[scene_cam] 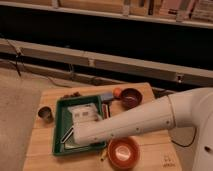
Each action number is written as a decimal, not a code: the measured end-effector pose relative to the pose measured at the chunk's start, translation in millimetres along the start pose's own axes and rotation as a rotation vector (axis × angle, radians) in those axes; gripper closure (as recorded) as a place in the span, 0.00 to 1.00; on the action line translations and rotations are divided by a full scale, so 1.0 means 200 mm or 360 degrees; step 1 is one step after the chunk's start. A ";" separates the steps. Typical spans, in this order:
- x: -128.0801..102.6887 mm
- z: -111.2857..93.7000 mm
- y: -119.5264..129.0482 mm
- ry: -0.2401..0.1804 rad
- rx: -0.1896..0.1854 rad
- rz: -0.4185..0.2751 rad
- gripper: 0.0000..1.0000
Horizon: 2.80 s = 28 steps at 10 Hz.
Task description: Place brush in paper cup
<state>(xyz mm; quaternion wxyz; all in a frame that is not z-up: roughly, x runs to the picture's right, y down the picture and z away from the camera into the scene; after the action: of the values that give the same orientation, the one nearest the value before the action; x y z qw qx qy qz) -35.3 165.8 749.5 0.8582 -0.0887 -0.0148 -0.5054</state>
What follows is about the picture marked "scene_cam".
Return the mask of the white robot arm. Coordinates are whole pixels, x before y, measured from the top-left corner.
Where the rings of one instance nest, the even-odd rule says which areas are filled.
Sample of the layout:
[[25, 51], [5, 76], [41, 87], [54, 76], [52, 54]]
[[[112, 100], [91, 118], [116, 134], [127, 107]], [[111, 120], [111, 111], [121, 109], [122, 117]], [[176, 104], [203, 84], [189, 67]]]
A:
[[101, 121], [74, 124], [74, 141], [91, 144], [175, 127], [194, 126], [192, 171], [213, 171], [213, 87], [170, 94]]

